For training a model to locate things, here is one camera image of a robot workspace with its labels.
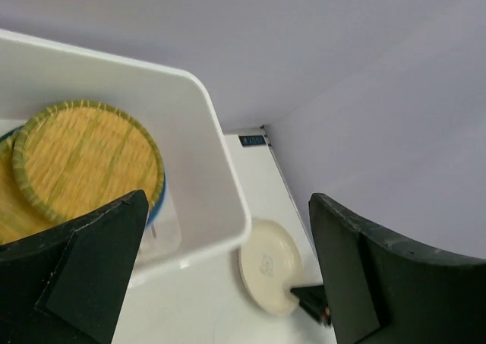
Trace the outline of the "cream round plate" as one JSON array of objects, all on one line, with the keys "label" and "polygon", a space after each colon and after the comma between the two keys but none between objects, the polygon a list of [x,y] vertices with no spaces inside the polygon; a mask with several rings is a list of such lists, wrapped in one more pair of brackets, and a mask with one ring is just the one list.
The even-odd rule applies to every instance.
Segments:
[{"label": "cream round plate", "polygon": [[238,250],[238,265],[248,294],[268,314],[287,317],[298,307],[291,288],[305,282],[305,270],[297,245],[280,224],[253,221]]}]

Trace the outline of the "round bamboo woven plate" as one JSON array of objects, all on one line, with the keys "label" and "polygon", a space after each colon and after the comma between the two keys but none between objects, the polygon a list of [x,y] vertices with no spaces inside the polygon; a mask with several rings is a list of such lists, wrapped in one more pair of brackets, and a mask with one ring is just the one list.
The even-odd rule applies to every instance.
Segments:
[{"label": "round bamboo woven plate", "polygon": [[14,136],[11,163],[25,200],[55,223],[137,190],[151,211],[165,174],[159,148],[139,121],[85,99],[57,103],[29,119]]}]

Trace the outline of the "rectangular bamboo woven tray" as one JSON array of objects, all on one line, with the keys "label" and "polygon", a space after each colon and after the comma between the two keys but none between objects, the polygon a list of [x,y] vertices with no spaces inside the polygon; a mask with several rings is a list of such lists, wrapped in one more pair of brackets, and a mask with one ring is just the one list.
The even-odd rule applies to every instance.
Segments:
[{"label": "rectangular bamboo woven tray", "polygon": [[1,244],[26,238],[52,225],[24,199],[11,164],[14,139],[1,142]]}]

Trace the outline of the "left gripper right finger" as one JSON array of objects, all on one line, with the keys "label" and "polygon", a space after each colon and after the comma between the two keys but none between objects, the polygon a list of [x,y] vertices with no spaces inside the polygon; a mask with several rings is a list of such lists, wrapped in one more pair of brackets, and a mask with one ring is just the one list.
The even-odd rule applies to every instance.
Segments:
[{"label": "left gripper right finger", "polygon": [[407,238],[325,194],[309,201],[339,343],[483,343],[485,262]]}]

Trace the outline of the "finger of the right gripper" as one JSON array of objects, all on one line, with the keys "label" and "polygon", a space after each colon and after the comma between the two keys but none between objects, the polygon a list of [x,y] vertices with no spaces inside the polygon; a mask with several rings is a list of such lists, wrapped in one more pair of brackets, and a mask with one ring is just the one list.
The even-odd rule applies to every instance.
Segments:
[{"label": "finger of the right gripper", "polygon": [[315,286],[293,286],[292,295],[298,299],[299,306],[318,324],[330,325],[330,306],[324,284]]}]

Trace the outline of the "blue plastic plate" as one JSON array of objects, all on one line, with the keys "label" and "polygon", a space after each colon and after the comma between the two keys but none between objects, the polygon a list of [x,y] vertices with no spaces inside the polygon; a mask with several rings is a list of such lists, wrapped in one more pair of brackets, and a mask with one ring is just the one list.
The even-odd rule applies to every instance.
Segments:
[{"label": "blue plastic plate", "polygon": [[[15,132],[22,129],[23,125],[19,125],[16,128],[11,129],[10,131],[6,132],[1,136],[1,141],[6,140],[8,137],[12,136]],[[163,186],[160,196],[158,197],[156,203],[154,204],[152,210],[149,212],[147,217],[146,229],[150,229],[153,224],[155,223],[155,219],[157,218],[160,210],[162,209],[164,200],[166,196],[166,175],[163,174]]]}]

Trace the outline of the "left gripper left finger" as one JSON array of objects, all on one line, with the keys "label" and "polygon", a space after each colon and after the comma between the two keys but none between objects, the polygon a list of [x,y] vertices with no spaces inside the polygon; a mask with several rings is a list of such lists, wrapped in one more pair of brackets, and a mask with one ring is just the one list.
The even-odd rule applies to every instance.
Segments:
[{"label": "left gripper left finger", "polygon": [[3,343],[110,343],[148,217],[132,191],[1,246]]}]

